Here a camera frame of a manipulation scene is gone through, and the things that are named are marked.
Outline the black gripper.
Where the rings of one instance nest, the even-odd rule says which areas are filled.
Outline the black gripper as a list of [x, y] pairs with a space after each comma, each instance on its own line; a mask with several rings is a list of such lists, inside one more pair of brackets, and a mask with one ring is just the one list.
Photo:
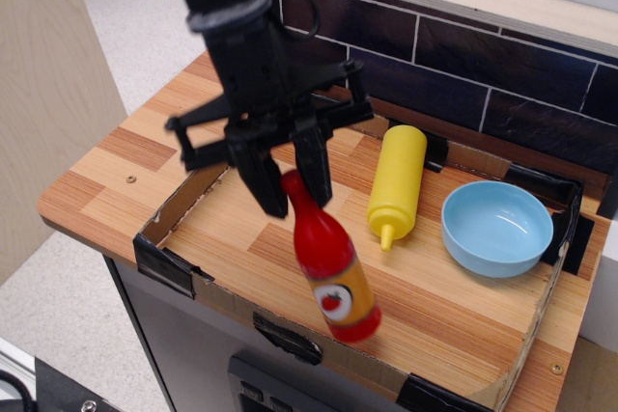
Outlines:
[[[265, 214], [285, 218], [288, 198], [269, 149], [288, 142], [293, 130], [296, 167], [318, 206], [326, 206], [332, 186], [324, 136], [373, 116], [360, 81], [362, 66], [293, 63], [286, 36], [269, 15], [218, 25], [192, 15], [187, 23], [203, 35], [223, 93], [166, 123], [180, 142], [186, 170], [227, 161]], [[228, 122], [224, 140], [192, 145], [189, 127], [222, 119]]]

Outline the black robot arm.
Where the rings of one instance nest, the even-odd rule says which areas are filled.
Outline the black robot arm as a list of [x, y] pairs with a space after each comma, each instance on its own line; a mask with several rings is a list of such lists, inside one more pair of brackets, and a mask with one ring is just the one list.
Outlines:
[[289, 31], [272, 9], [273, 0], [184, 0], [187, 25], [200, 34], [223, 87], [221, 96], [166, 123], [181, 146], [186, 170], [226, 162], [263, 211], [283, 218], [288, 195], [271, 149], [295, 147], [297, 169], [312, 198], [325, 206], [332, 197], [326, 142], [336, 128], [372, 118], [370, 98], [354, 60], [306, 65], [291, 57]]

